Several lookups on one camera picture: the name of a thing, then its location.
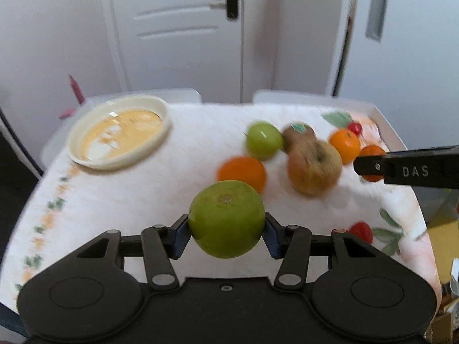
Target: green apple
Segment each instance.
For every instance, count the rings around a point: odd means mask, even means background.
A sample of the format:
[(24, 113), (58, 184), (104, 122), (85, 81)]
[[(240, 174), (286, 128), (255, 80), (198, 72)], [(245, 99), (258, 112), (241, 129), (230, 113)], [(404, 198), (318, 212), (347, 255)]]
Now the green apple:
[(230, 259), (250, 251), (260, 240), (264, 205), (256, 190), (242, 181), (220, 181), (195, 196), (188, 225), (201, 249)]
[(268, 122), (252, 124), (247, 131), (247, 150), (259, 161), (271, 158), (283, 145), (281, 132)]

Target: yellow food residue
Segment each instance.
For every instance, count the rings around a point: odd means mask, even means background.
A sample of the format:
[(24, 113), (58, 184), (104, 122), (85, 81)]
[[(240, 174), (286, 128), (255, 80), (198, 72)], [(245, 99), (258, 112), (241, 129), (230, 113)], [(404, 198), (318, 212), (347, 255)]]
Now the yellow food residue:
[(152, 111), (110, 113), (83, 137), (79, 154), (89, 161), (114, 158), (140, 146), (162, 128), (161, 118)]

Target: door panel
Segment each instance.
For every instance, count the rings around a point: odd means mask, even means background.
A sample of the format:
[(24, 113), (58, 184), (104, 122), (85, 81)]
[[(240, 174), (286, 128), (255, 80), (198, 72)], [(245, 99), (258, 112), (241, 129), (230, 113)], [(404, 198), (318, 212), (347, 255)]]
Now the door panel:
[(387, 0), (380, 41), (357, 0), (340, 97), (376, 104), (408, 148), (459, 143), (459, 0)]
[(212, 0), (112, 0), (133, 91), (191, 87), (205, 101), (240, 102), (242, 18)]

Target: orange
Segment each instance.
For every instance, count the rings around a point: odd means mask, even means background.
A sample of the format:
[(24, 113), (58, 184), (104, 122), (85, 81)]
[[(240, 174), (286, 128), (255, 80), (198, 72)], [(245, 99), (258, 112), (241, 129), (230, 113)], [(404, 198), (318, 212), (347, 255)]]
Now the orange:
[(328, 142), (330, 142), (333, 147), (338, 150), (343, 164), (348, 164), (359, 156), (359, 138), (355, 135), (354, 132), (351, 132), (348, 129), (338, 129), (330, 136)]
[(236, 156), (224, 162), (217, 171), (217, 181), (238, 180), (252, 186), (259, 194), (266, 185), (266, 170), (251, 156)]
[[(360, 152), (359, 156), (378, 156), (385, 155), (386, 152), (381, 149), (378, 145), (369, 145), (364, 147)], [(362, 178), (369, 182), (377, 182), (383, 179), (381, 175), (363, 175)]]

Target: tablecloth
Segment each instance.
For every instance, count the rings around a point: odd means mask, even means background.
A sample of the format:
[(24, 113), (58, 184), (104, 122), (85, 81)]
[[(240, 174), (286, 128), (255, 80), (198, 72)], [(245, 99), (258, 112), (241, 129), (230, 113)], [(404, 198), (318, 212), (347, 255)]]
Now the tablecloth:
[[(187, 213), (194, 196), (215, 182), (223, 161), (245, 152), (244, 132), (255, 120), (278, 128), (299, 120), (320, 139), (336, 129), (324, 115), (329, 107), (307, 105), (171, 104), (173, 127), (149, 157), (121, 171), (96, 172), (74, 164), (62, 151), (35, 189), (13, 232), (0, 278), (0, 301), (16, 310), (22, 285), (33, 275), (108, 229), (140, 234), (154, 224), (170, 226)], [(377, 128), (361, 115), (362, 144), (377, 142)], [(409, 187), (362, 180), (344, 166), (337, 186), (319, 198), (305, 197), (290, 185), (287, 156), (279, 152), (265, 162), (266, 211), (281, 224), (306, 226), (315, 234), (348, 229), (359, 221), (373, 230), (373, 245), (421, 275), (440, 293), (430, 239), (416, 197)], [(269, 257), (261, 240), (247, 254), (216, 259), (191, 240), (173, 261), (181, 281), (190, 277), (275, 277), (281, 261)], [(125, 270), (145, 282), (141, 258), (126, 258)], [(327, 270), (326, 258), (311, 257), (308, 281)]]

